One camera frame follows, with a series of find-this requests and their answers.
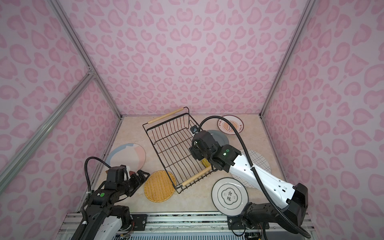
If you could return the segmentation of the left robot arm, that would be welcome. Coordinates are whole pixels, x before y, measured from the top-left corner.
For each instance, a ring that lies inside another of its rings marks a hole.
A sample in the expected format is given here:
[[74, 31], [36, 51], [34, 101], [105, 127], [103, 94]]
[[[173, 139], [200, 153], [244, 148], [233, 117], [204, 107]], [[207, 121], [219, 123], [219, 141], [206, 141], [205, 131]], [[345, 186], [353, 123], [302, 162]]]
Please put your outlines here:
[[97, 233], [103, 234], [105, 240], [114, 237], [116, 231], [110, 234], [100, 231], [100, 227], [108, 217], [116, 217], [121, 230], [131, 231], [135, 221], [131, 217], [129, 207], [119, 206], [116, 203], [123, 195], [133, 196], [150, 176], [149, 173], [141, 170], [129, 175], [124, 165], [110, 168], [104, 185], [95, 190], [85, 203], [82, 209], [82, 222], [72, 239], [93, 240]]

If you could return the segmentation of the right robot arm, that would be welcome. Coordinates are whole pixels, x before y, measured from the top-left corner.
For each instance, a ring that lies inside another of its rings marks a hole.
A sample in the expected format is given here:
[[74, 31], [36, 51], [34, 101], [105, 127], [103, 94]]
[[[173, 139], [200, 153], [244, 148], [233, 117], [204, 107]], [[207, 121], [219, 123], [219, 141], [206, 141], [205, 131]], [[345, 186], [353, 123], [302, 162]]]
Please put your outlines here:
[[218, 180], [212, 188], [212, 201], [219, 212], [240, 217], [245, 228], [276, 223], [292, 234], [309, 238], [301, 227], [308, 208], [308, 188], [292, 185], [249, 161], [249, 154], [231, 145], [221, 146], [207, 131], [193, 135], [192, 157], [206, 159], [214, 170], [234, 176]]

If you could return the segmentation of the yellow-green woven plate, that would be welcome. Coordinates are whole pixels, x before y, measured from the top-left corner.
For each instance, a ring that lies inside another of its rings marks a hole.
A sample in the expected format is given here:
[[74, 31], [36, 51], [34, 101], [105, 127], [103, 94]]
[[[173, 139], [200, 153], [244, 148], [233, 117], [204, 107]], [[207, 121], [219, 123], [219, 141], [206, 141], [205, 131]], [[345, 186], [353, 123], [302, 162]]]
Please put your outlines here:
[[211, 168], [211, 164], [209, 163], [209, 161], [207, 159], [204, 158], [201, 160], [201, 162], [205, 168]]

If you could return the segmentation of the orange woven plate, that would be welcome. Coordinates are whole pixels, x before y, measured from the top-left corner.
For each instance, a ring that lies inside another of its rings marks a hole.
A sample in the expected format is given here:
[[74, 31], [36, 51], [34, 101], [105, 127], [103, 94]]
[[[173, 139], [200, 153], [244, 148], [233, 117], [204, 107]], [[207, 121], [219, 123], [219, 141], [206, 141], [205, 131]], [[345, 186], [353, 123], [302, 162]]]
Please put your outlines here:
[[175, 192], [175, 176], [168, 171], [154, 172], [145, 183], [145, 196], [154, 203], [167, 201]]

